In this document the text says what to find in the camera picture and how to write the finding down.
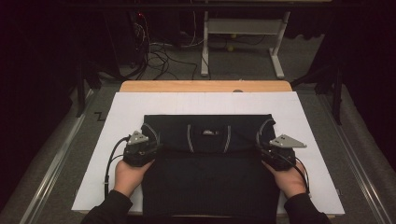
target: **white tabletop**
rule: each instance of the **white tabletop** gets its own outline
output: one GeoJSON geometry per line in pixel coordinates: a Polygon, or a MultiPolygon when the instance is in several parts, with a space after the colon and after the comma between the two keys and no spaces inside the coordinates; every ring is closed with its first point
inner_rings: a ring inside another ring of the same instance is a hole
{"type": "MultiPolygon", "coordinates": [[[[88,212],[105,198],[104,179],[108,158],[115,144],[140,130],[144,115],[177,114],[272,114],[276,136],[282,133],[305,144],[295,148],[296,156],[304,163],[310,180],[312,202],[328,215],[345,213],[329,171],[318,149],[297,93],[288,92],[118,92],[106,118],[87,172],[83,178],[72,210],[88,212]]],[[[121,144],[115,156],[122,154],[121,144]]],[[[110,167],[109,189],[114,186],[114,168],[110,167]]],[[[285,198],[281,194],[277,212],[286,214],[285,198]]],[[[142,212],[143,195],[139,187],[132,197],[130,213],[142,212]]]]}

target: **human hand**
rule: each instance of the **human hand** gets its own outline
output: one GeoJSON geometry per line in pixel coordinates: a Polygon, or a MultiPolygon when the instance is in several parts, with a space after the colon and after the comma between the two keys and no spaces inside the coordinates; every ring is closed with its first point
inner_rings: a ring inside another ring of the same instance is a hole
{"type": "Polygon", "coordinates": [[[154,161],[142,167],[132,167],[123,160],[119,161],[116,166],[116,183],[114,185],[114,190],[130,198],[134,190],[142,182],[145,172],[152,163],[154,163],[154,161]]]}
{"type": "MultiPolygon", "coordinates": [[[[274,175],[277,186],[283,191],[287,198],[306,193],[303,178],[296,169],[290,168],[288,171],[276,171],[264,161],[262,161],[262,164],[274,175]]],[[[296,166],[304,173],[304,167],[299,162],[296,162],[296,166]]]]}

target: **folded black garment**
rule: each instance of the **folded black garment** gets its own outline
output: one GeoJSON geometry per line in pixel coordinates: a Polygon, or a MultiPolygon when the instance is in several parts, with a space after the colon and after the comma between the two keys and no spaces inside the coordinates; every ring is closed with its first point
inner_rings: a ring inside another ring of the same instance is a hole
{"type": "Polygon", "coordinates": [[[163,144],[142,182],[144,216],[276,220],[279,189],[258,142],[271,115],[150,115],[142,134],[163,144]]]}

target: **black sleeve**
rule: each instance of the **black sleeve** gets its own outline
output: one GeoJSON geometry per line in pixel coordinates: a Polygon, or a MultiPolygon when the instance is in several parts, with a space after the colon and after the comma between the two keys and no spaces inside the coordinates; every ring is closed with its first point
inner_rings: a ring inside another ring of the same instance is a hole
{"type": "Polygon", "coordinates": [[[330,224],[330,220],[324,213],[320,213],[312,204],[306,193],[297,194],[285,203],[290,224],[330,224]]]}
{"type": "Polygon", "coordinates": [[[129,198],[118,191],[111,190],[106,199],[82,219],[81,224],[126,223],[126,217],[131,207],[132,203],[129,198]]]}

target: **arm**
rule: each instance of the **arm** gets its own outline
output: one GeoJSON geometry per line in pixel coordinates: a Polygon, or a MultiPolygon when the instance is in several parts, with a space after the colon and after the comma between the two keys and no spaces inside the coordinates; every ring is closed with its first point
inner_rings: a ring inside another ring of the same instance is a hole
{"type": "MultiPolygon", "coordinates": [[[[309,195],[305,192],[304,181],[295,169],[276,171],[265,162],[263,164],[274,175],[276,184],[288,199],[285,203],[285,209],[291,224],[331,223],[327,216],[320,213],[312,204],[309,195]]],[[[304,167],[299,162],[296,166],[304,172],[304,167]]]]}
{"type": "Polygon", "coordinates": [[[129,209],[132,207],[131,196],[143,180],[143,176],[150,165],[132,167],[119,161],[116,167],[116,183],[105,200],[94,207],[81,223],[125,223],[129,209]]]}

